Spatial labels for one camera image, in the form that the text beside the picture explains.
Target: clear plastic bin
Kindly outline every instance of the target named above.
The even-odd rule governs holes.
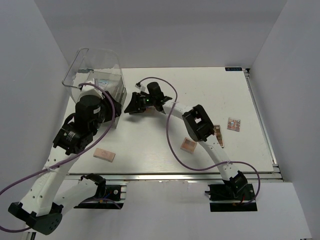
[[[62,80],[62,84],[76,103],[80,95],[78,85],[92,80],[99,87],[108,91],[114,100],[121,103],[123,108],[127,91],[119,58],[114,51],[80,48]]]

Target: wooden block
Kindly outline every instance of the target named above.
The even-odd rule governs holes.
[[[235,119],[233,117],[229,117],[227,129],[232,130],[232,131],[236,131],[236,132],[240,132],[240,124],[241,124],[240,119]]]
[[[93,153],[93,156],[95,158],[106,160],[106,161],[108,161],[110,163],[113,162],[113,160],[115,158],[115,155],[116,154],[114,152],[103,150],[101,148],[96,148],[94,153]]]
[[[155,112],[156,112],[156,108],[154,106],[148,106],[143,114],[153,116],[155,115]]]
[[[180,149],[182,149],[190,154],[193,154],[196,149],[197,144],[198,144],[197,142],[195,142],[189,138],[184,138],[184,141],[183,141]]]
[[[214,133],[215,133],[216,139],[218,140],[220,146],[222,148],[224,148],[225,144],[224,144],[224,140],[222,138],[221,126],[220,125],[214,125],[213,129],[214,129]]]

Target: white tabletop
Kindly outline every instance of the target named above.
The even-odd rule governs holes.
[[[127,97],[123,110],[130,102],[135,83],[145,77],[159,77],[169,81],[178,92],[178,102],[202,105],[211,121],[221,125],[224,151],[232,161],[252,164],[259,172],[272,172],[272,157],[265,142],[261,126],[242,71],[225,71],[224,67],[195,68],[127,68],[123,69]],[[164,82],[159,85],[166,96],[175,97],[174,91]],[[65,116],[73,113],[75,103],[70,99]],[[241,120],[240,132],[227,129],[228,118]],[[167,115],[156,112],[154,116],[122,113],[116,129],[112,129],[97,144],[115,153],[113,162],[93,157],[95,147],[80,157],[70,173],[97,174],[148,174],[190,173],[181,166],[168,147],[166,140]],[[94,140],[105,127],[101,127]],[[170,119],[170,139],[180,159],[193,168],[205,168],[213,164],[208,154],[198,144],[194,153],[180,149],[185,137],[189,137],[180,119]],[[241,171],[252,172],[245,165]]]

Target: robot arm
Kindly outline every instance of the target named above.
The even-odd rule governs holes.
[[[136,87],[145,89],[140,83],[137,83]],[[144,91],[132,93],[132,99],[124,112],[129,114],[143,113],[147,107],[151,106],[164,114],[169,114],[172,110],[172,116],[184,121],[189,136],[195,142],[199,142],[215,164],[220,164],[217,168],[224,184],[232,190],[234,196],[237,196],[248,181],[244,174],[230,163],[228,155],[217,140],[214,125],[204,108],[201,105],[191,107],[175,103],[171,97],[164,96],[157,82],[149,83],[147,89],[149,93]]]
[[[166,114],[169,114],[170,110],[173,107],[173,104],[174,104],[173,101],[166,102],[162,106],[163,107],[163,111]],[[171,115],[176,117],[176,118],[179,118],[181,120],[184,120],[185,123],[187,122],[187,124],[188,124],[188,120],[186,120],[186,116],[190,116],[189,113],[191,113],[192,111],[193,111],[193,107],[186,106],[186,105],[183,105],[181,103],[176,103]],[[211,134],[206,139],[206,141],[199,140],[199,138],[197,138],[197,136],[195,134],[193,134],[193,131],[190,130],[191,128],[192,127],[189,124],[189,131],[188,131],[189,135],[191,136],[191,138],[194,141],[199,142],[199,144],[209,154],[210,158],[213,160],[213,162],[215,164],[222,163],[222,162],[229,162],[230,161],[228,155],[226,154],[226,152],[220,146],[216,135]],[[227,164],[224,164],[224,165],[219,165],[219,166],[217,166],[217,168],[219,169],[219,172],[220,172],[220,174],[222,176],[222,179],[225,180],[225,181],[229,181],[230,178],[234,178],[238,174],[237,167],[235,165],[231,164],[231,163],[227,163]]]
[[[115,108],[115,117],[121,114],[121,104],[107,92]],[[102,123],[112,119],[111,103],[92,86],[81,90],[75,105],[75,113],[68,116],[53,141],[53,148],[40,175],[20,202],[13,202],[8,211],[24,221],[34,230],[48,235],[61,222],[63,214],[88,198],[103,198],[106,180],[99,175],[89,174],[81,183],[56,196],[59,187],[72,165],[78,160],[86,146],[93,141]],[[68,159],[73,160],[52,166]]]

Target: purple cable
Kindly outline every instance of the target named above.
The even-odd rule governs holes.
[[[84,153],[86,153],[87,151],[89,151],[90,149],[92,149],[98,142],[101,141],[101,139],[103,139],[103,138],[105,137],[105,135],[109,132],[109,130],[111,129],[113,123],[115,122],[115,119],[116,119],[116,109],[115,109],[115,105],[114,105],[112,99],[110,98],[110,96],[109,96],[102,88],[100,88],[99,86],[94,85],[94,84],[92,84],[92,83],[89,83],[89,82],[80,83],[80,84],[79,84],[79,87],[82,87],[82,86],[92,86],[92,87],[98,89],[99,91],[101,91],[102,94],[108,99],[108,101],[109,101],[110,104],[111,104],[111,108],[112,108],[111,124],[107,127],[107,129],[104,131],[104,133],[103,133],[93,144],[91,144],[89,147],[87,147],[85,150],[83,150],[82,152],[80,152],[80,153],[78,153],[78,154],[76,154],[76,155],[74,155],[74,156],[71,156],[71,157],[69,157],[69,158],[67,158],[67,159],[65,159],[65,160],[63,160],[63,161],[61,161],[61,162],[59,162],[59,163],[57,163],[57,164],[55,164],[55,165],[52,165],[52,166],[50,167],[50,169],[56,169],[57,167],[59,167],[59,166],[61,166],[61,165],[63,165],[63,164],[69,163],[70,161],[76,159],[77,157],[80,157],[82,154],[84,154]],[[35,172],[35,173],[33,173],[33,174],[29,175],[29,176],[26,176],[26,177],[24,177],[24,178],[21,178],[20,180],[14,182],[14,183],[11,183],[9,186],[5,187],[3,190],[0,191],[0,196],[1,196],[5,191],[7,191],[8,189],[12,188],[13,186],[15,186],[15,185],[17,185],[17,184],[20,184],[20,183],[22,183],[22,182],[24,182],[24,181],[26,181],[26,180],[28,180],[28,179],[31,179],[31,178],[33,178],[33,177],[35,177],[35,176],[37,176],[37,175],[44,174],[44,173],[46,173],[46,172],[48,172],[48,169],[45,168],[45,169],[42,169],[42,170],[40,170],[40,171],[37,171],[37,172]],[[7,229],[7,228],[5,228],[5,227],[3,227],[3,226],[0,225],[0,230],[2,230],[2,231],[4,231],[4,232],[7,232],[7,233],[21,233],[21,232],[24,232],[24,231],[29,230],[29,229],[31,229],[31,227],[27,227],[27,228],[19,229],[19,230],[11,230],[11,229]]]
[[[247,205],[247,204],[252,203],[252,202],[257,198],[257,196],[258,196],[258,194],[259,194],[259,192],[260,192],[261,179],[260,179],[260,176],[259,176],[258,171],[257,171],[256,168],[255,168],[254,166],[252,166],[251,164],[249,164],[249,163],[247,163],[247,162],[244,162],[244,161],[222,161],[222,162],[219,162],[219,163],[217,163],[217,164],[214,164],[214,165],[212,165],[212,166],[208,166],[208,167],[205,167],[205,168],[193,168],[193,167],[187,166],[186,164],[184,164],[184,163],[178,158],[178,156],[176,155],[176,153],[175,153],[175,151],[174,151],[174,149],[173,149],[173,147],[172,147],[172,145],[171,145],[170,138],[169,138],[169,120],[170,120],[170,117],[171,117],[171,115],[172,115],[172,112],[174,111],[174,108],[175,108],[175,106],[176,106],[176,102],[177,102],[177,100],[178,100],[178,92],[177,92],[177,90],[175,89],[175,87],[171,85],[170,82],[168,82],[168,81],[166,81],[166,80],[164,80],[164,79],[162,79],[162,78],[155,77],[155,76],[146,77],[146,78],[142,79],[141,81],[139,81],[138,83],[140,84],[140,83],[142,83],[144,80],[147,80],[147,79],[157,79],[157,80],[163,81],[163,82],[167,83],[168,85],[170,85],[170,87],[171,87],[171,88],[174,90],[174,92],[175,92],[174,103],[173,103],[172,108],[171,108],[171,110],[170,110],[170,112],[169,112],[169,114],[168,114],[168,117],[167,117],[167,119],[166,119],[166,126],[165,126],[166,140],[167,140],[167,142],[168,142],[169,148],[170,148],[173,156],[175,157],[175,159],[176,159],[182,166],[184,166],[186,169],[189,169],[189,170],[192,170],[192,171],[198,171],[198,172],[202,172],[202,171],[206,171],[206,170],[209,170],[209,169],[213,169],[213,168],[215,168],[215,167],[217,167],[217,166],[219,166],[219,165],[227,164],[227,163],[230,163],[230,164],[244,164],[244,165],[247,165],[247,166],[251,167],[251,168],[254,170],[254,172],[255,172],[255,174],[257,175],[257,178],[258,178],[258,189],[257,189],[254,197],[253,197],[250,201],[244,203],[243,205]]]

